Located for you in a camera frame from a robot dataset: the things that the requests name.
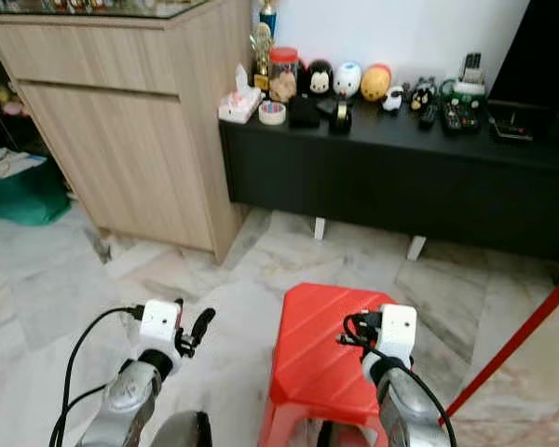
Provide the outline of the red plastic stool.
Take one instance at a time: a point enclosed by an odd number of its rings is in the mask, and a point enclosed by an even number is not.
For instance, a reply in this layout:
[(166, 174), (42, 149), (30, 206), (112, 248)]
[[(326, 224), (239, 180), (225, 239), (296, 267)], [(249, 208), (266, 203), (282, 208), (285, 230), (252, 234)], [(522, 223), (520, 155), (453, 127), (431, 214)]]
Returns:
[(287, 447), (305, 420), (368, 428), (377, 434), (377, 447), (388, 447), (361, 350), (338, 344), (336, 336), (345, 316), (391, 303), (382, 292), (313, 282), (284, 294), (259, 447)]

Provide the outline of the black round plush toy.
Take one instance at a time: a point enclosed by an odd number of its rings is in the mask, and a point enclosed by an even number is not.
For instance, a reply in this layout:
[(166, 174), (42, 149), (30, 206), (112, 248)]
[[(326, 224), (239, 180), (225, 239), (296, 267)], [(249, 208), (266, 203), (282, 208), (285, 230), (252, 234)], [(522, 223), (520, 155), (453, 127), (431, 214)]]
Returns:
[(314, 60), (300, 76), (298, 92), (308, 97), (323, 97), (334, 90), (334, 66), (326, 60)]

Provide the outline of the clear jar with red lid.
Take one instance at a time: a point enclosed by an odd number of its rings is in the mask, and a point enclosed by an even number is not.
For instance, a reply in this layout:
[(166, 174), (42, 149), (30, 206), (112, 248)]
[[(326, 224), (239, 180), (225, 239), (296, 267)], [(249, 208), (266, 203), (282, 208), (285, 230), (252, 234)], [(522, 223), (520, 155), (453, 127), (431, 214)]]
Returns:
[(298, 92), (301, 60), (295, 47), (272, 47), (268, 51), (268, 97), (287, 103)]

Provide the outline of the yellow round plush toy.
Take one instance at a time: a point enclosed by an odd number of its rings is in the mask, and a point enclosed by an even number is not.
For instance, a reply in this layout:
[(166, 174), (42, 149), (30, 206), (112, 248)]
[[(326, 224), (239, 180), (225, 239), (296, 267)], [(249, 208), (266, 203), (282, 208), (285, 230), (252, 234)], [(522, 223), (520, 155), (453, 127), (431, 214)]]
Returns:
[(391, 70), (383, 63), (369, 65), (363, 72), (360, 94), (367, 102), (380, 102), (386, 98), (390, 87)]

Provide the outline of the black wallet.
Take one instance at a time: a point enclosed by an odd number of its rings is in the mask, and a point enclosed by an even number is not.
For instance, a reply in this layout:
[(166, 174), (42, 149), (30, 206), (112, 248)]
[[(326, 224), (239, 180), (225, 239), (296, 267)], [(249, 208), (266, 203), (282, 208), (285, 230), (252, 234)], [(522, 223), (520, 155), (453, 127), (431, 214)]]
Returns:
[(316, 129), (320, 127), (321, 111), (317, 102), (305, 95), (293, 95), (287, 103), (287, 122), (292, 129)]

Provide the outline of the small white black figurine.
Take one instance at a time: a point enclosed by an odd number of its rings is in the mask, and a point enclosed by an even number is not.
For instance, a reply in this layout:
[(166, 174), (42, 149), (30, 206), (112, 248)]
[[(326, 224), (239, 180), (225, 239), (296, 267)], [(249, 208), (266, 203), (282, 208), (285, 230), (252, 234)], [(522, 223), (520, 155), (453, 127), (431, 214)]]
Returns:
[(381, 102), (382, 110), (388, 112), (388, 114), (396, 114), (402, 108), (403, 95), (403, 86), (391, 86), (390, 89), (387, 89)]

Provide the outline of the green white desk holder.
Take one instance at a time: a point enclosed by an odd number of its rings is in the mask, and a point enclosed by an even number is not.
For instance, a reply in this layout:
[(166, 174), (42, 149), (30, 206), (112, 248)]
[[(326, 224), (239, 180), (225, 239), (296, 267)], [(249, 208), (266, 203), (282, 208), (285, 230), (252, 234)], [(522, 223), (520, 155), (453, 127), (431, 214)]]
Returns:
[(446, 78), (440, 85), (440, 119), (447, 135), (479, 131), (485, 122), (485, 84)]

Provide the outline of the gold trophy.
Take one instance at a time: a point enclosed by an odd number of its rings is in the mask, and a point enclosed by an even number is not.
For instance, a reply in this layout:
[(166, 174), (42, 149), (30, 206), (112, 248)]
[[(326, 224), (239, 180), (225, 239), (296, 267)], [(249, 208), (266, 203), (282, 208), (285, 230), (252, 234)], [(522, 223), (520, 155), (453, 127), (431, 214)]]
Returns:
[(271, 27), (265, 22), (256, 22), (250, 37), (253, 54), (252, 81), (263, 92), (268, 91), (270, 81), (270, 50), (274, 46)]

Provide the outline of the black tray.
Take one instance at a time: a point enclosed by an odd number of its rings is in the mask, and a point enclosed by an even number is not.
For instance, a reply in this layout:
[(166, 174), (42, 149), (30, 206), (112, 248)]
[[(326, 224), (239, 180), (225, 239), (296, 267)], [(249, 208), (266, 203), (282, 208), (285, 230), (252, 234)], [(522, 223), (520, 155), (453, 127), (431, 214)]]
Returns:
[(523, 103), (488, 103), (489, 136), (504, 143), (535, 143), (543, 141), (551, 112)]

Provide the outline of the pink toy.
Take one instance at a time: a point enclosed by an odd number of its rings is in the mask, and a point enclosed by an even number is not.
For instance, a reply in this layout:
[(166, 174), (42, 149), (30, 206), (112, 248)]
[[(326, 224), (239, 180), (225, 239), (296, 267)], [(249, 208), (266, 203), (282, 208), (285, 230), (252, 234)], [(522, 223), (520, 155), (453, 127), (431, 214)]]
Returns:
[(0, 112), (10, 116), (29, 115), (20, 95), (8, 84), (0, 84)]

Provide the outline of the white pink tissue box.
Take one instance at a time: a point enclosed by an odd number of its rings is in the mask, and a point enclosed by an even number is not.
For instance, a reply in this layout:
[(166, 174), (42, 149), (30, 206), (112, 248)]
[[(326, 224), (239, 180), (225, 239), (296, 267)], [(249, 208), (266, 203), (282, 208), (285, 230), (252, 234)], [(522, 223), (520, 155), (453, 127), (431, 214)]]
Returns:
[(251, 85), (245, 68), (238, 64), (234, 72), (234, 88), (220, 100), (217, 118), (223, 122), (245, 124), (257, 111), (263, 98), (263, 91)]

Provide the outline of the black remote control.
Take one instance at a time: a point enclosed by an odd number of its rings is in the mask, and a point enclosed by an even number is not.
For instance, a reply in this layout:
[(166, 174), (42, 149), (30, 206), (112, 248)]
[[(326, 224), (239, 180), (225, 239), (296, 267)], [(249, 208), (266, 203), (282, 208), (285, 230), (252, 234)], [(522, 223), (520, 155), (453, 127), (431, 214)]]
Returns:
[(425, 103), (417, 110), (417, 127), (420, 130), (429, 130), (437, 122), (440, 106), (437, 103)]

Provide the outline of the blue trophy cup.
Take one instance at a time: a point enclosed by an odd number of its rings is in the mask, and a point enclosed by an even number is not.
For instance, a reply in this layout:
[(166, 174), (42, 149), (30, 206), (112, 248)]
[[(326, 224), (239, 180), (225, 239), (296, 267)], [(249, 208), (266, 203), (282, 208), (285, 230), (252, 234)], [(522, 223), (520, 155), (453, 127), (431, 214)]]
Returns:
[(258, 11), (258, 20), (265, 24), (268, 29), (268, 34), (272, 38), (275, 37), (277, 30), (277, 0), (261, 0), (261, 8)]

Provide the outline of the black tape dispenser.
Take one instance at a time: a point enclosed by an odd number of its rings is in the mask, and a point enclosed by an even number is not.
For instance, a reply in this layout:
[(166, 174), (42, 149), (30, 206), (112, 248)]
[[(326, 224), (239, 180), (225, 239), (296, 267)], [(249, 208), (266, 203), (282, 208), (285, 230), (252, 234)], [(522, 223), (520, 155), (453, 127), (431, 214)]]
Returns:
[(352, 107), (351, 101), (338, 99), (328, 111), (328, 131), (331, 135), (348, 135), (352, 128)]

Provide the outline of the white tape roll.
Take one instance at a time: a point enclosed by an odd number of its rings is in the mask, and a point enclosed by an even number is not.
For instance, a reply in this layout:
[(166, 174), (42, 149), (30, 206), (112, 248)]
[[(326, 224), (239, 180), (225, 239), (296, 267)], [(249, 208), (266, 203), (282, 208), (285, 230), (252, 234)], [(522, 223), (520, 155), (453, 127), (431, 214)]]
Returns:
[(288, 110), (283, 102), (263, 101), (259, 103), (257, 116), (264, 125), (282, 125), (287, 119)]

